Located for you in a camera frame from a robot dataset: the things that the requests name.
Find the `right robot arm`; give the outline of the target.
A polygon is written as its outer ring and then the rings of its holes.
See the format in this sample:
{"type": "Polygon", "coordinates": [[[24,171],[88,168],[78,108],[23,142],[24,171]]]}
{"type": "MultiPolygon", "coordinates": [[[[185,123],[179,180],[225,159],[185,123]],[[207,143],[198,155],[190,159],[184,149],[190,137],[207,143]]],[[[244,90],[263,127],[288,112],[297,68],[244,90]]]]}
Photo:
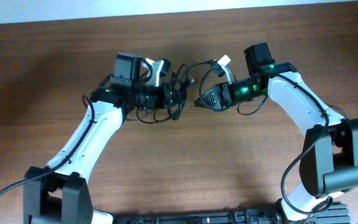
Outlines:
{"type": "Polygon", "coordinates": [[[195,106],[225,111],[256,97],[276,102],[304,136],[302,152],[291,163],[300,183],[272,208],[246,210],[245,223],[349,223],[347,207],[334,199],[358,187],[358,118],[328,106],[305,84],[289,62],[278,63],[267,43],[244,51],[249,77],[235,80],[229,57],[211,64],[227,81],[200,90],[195,106]]]}

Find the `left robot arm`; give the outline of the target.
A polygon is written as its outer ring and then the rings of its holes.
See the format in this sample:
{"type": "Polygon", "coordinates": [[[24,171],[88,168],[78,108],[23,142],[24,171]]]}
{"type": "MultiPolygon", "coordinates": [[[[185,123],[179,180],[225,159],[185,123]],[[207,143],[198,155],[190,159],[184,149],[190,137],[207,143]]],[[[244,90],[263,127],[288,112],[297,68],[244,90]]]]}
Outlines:
{"type": "Polygon", "coordinates": [[[176,120],[193,83],[189,68],[170,71],[167,59],[153,61],[119,53],[114,72],[90,96],[83,96],[86,114],[58,154],[44,168],[25,174],[24,223],[113,223],[108,212],[93,207],[88,181],[106,144],[131,111],[167,110],[176,120]]]}

